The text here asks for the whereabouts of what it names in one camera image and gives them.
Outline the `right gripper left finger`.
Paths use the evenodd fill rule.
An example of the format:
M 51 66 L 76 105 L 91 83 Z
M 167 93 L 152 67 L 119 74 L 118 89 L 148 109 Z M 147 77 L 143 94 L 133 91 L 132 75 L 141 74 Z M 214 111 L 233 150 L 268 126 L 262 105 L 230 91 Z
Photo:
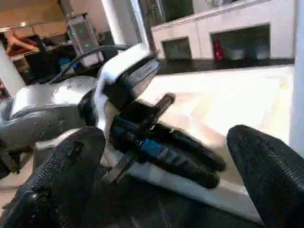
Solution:
M 80 227 L 105 144 L 103 131 L 88 126 L 62 140 L 4 207 L 0 226 Z

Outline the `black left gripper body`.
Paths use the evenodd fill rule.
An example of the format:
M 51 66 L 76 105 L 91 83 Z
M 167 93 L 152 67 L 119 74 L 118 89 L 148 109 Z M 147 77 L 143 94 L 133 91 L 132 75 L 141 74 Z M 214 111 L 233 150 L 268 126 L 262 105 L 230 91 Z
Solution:
M 110 183 L 118 183 L 139 157 L 145 157 L 141 147 L 148 132 L 175 99 L 174 93 L 166 93 L 154 106 L 135 101 L 114 117 L 110 143 L 123 157 L 110 170 Z

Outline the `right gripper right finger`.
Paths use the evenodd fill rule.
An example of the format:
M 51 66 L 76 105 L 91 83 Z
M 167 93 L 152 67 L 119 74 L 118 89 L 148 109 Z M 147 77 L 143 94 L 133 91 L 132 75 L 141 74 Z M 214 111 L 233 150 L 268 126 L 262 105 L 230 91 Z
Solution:
M 229 129 L 227 145 L 267 228 L 304 226 L 304 159 L 278 138 L 246 125 Z

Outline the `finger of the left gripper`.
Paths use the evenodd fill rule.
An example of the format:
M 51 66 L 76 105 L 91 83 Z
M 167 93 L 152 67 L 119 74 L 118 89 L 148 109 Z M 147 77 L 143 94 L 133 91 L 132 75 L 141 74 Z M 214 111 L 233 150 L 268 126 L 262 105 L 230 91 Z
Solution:
M 204 188 L 213 189 L 220 182 L 220 177 L 214 168 L 173 145 L 144 142 L 140 152 L 150 163 Z
M 205 147 L 198 139 L 181 129 L 157 123 L 152 129 L 151 135 L 160 139 L 161 142 L 169 143 L 193 155 L 215 171 L 226 169 L 226 163 L 220 155 Z

